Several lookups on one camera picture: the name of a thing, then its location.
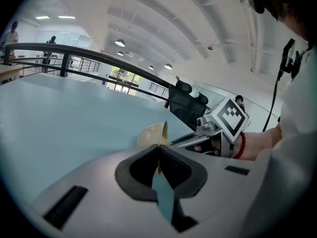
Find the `handrail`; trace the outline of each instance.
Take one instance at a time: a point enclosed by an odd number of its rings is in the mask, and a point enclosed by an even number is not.
[[[52,43],[15,43],[15,44],[6,45],[5,50],[6,50],[6,53],[9,50],[33,50],[33,51],[48,51],[48,52],[58,53],[58,54],[81,56],[81,57],[85,57],[95,61],[104,62],[112,66],[119,67],[121,69],[137,74],[143,78],[146,78],[158,85],[161,85],[166,88],[169,87],[168,82],[141,68],[138,68],[134,65],[131,65],[117,58],[114,58],[105,54],[101,54],[95,51],[78,48],[78,47],[52,44]],[[4,64],[8,63],[8,57],[9,55],[4,56]]]

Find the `office chair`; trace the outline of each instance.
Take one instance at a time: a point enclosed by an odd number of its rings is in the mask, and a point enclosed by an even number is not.
[[[170,111],[192,130],[196,130],[196,120],[204,115],[208,98],[200,93],[195,99],[189,94],[192,92],[190,84],[182,82],[176,77],[176,85],[170,85],[169,105]]]

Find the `fluorescent light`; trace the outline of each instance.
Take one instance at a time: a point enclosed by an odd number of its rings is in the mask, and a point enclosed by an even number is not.
[[[115,43],[120,47],[125,47],[125,42],[122,39],[116,40]]]
[[[172,69],[172,66],[169,63],[165,64],[164,67],[167,69]]]
[[[59,18],[75,18],[73,16],[58,16]]]
[[[46,18],[50,18],[48,16],[39,16],[39,17],[36,17],[37,19],[46,19]]]

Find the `person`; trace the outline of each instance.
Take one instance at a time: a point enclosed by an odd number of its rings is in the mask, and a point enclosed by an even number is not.
[[[46,43],[56,44],[55,40],[56,40],[56,36],[53,35],[50,40],[46,41]],[[45,51],[44,56],[45,57],[49,56],[49,53],[50,52]],[[48,61],[47,61],[47,59],[42,60],[42,64],[50,64],[50,62],[51,62],[50,59]],[[48,71],[48,68],[42,68],[42,72],[47,73],[47,71]]]
[[[243,97],[241,95],[237,95],[235,101],[239,105],[239,107],[242,109],[242,111],[245,113],[246,110],[245,110],[245,106],[243,104]]]
[[[6,45],[18,43],[19,34],[16,30],[17,26],[18,26],[18,21],[16,20],[13,22],[10,31],[8,31],[5,34],[3,42],[1,43],[1,58],[4,57]],[[14,50],[10,50],[10,56],[14,56]]]
[[[262,133],[242,133],[234,142],[232,157],[243,160],[255,160],[259,153],[267,149],[271,149],[274,153],[278,151],[283,141],[296,139],[301,135],[309,137],[317,131],[315,0],[249,0],[249,2],[257,13],[263,13],[264,9],[267,9],[276,20],[281,21],[305,40],[308,48],[302,53],[299,73],[282,96],[283,103],[278,125]],[[212,141],[212,146],[220,150],[219,142]],[[199,151],[200,146],[196,145],[195,150]]]

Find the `red beaded bracelet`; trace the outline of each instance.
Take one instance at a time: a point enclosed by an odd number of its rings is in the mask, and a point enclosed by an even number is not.
[[[241,148],[240,148],[240,151],[238,152],[238,154],[233,157],[234,159],[239,159],[243,154],[244,148],[246,147],[246,136],[243,132],[241,132],[241,137],[242,137]]]

